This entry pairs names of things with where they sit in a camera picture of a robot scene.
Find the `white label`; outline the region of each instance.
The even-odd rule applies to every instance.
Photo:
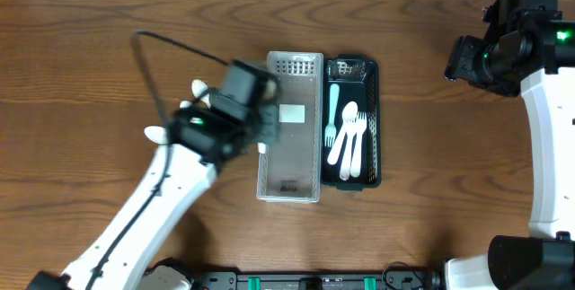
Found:
[[[280,123],[305,123],[304,105],[279,105]]]

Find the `wood grain surface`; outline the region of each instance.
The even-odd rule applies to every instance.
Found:
[[[533,172],[521,99],[442,78],[493,0],[0,0],[0,289],[59,273],[103,231],[152,159],[158,124],[128,45],[149,29],[218,56],[361,52],[381,69],[383,182],[322,188],[315,205],[255,197],[238,158],[156,256],[192,268],[381,270],[480,254],[527,235]],[[566,19],[574,0],[561,0]],[[175,108],[225,69],[162,43],[146,52]]]

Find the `black cable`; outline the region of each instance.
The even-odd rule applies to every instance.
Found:
[[[144,51],[142,50],[142,45],[141,45],[140,40],[139,40],[140,35],[154,38],[154,39],[166,42],[166,43],[170,43],[170,44],[172,44],[178,48],[183,48],[185,50],[188,50],[189,52],[193,52],[193,53],[196,53],[196,54],[201,55],[203,57],[210,58],[210,59],[215,60],[224,66],[227,66],[227,62],[218,58],[218,57],[214,57],[214,56],[212,56],[206,52],[203,52],[203,51],[198,50],[196,48],[192,48],[186,44],[180,43],[180,42],[178,42],[176,40],[172,40],[170,38],[166,38],[162,35],[153,33],[151,31],[135,31],[132,34],[132,36],[130,37],[130,45],[131,45],[132,50],[134,52],[134,59],[136,60],[137,66],[140,70],[140,73],[142,74],[142,77],[144,78],[144,82],[146,83],[147,89],[148,89],[148,91],[150,91],[150,94],[152,95],[152,98],[154,99],[155,107],[158,111],[158,116],[160,117],[160,120],[162,121],[162,125],[164,126],[164,130],[165,130],[165,134],[166,134],[166,144],[167,144],[165,164],[164,164],[164,169],[162,171],[162,175],[160,176],[160,180],[154,185],[154,189],[152,190],[152,193],[150,194],[150,196],[146,199],[144,204],[142,204],[142,206],[138,209],[138,211],[134,214],[134,216],[129,220],[129,222],[126,224],[126,226],[124,226],[124,228],[118,234],[118,236],[116,236],[114,241],[111,243],[110,247],[106,250],[106,252],[102,256],[102,258],[98,262],[98,265],[96,265],[96,267],[93,268],[92,276],[90,277],[90,280],[88,281],[88,284],[86,285],[86,290],[92,289],[92,286],[93,286],[94,282],[96,281],[96,279],[101,276],[102,268],[103,268],[104,264],[106,264],[106,262],[108,262],[108,259],[111,255],[111,253],[114,251],[116,246],[118,246],[119,242],[126,235],[126,233],[128,233],[128,230],[132,227],[132,225],[136,222],[136,220],[142,215],[144,210],[146,210],[148,205],[152,202],[152,199],[154,199],[154,197],[160,192],[162,184],[164,183],[164,180],[166,178],[166,174],[168,172],[168,169],[170,168],[170,163],[172,162],[173,148],[172,148],[172,137],[170,135],[170,129],[169,129],[169,120],[168,120],[168,117],[166,115],[164,103],[162,102],[162,98],[160,96],[160,93],[156,89],[156,85],[154,83],[153,76],[150,72],[146,58],[144,57]]]
[[[410,267],[409,264],[407,264],[407,263],[405,263],[405,262],[401,262],[401,261],[395,261],[395,262],[390,263],[390,264],[384,269],[384,272],[381,273],[381,280],[384,282],[384,284],[385,284],[386,286],[389,286],[392,290],[401,290],[401,289],[398,289],[398,288],[396,288],[396,287],[390,285],[390,284],[387,282],[387,270],[388,270],[389,268],[391,268],[392,266],[398,265],[398,264],[399,264],[399,265],[403,265],[403,266],[405,266],[406,268],[408,268],[408,269],[411,271],[411,273],[415,276],[415,278],[417,278],[417,279],[421,282],[421,286],[412,288],[412,290],[419,289],[419,288],[424,288],[424,287],[425,287],[425,281],[424,281],[420,276],[418,276],[418,275],[415,273],[415,271],[413,271],[413,269]]]

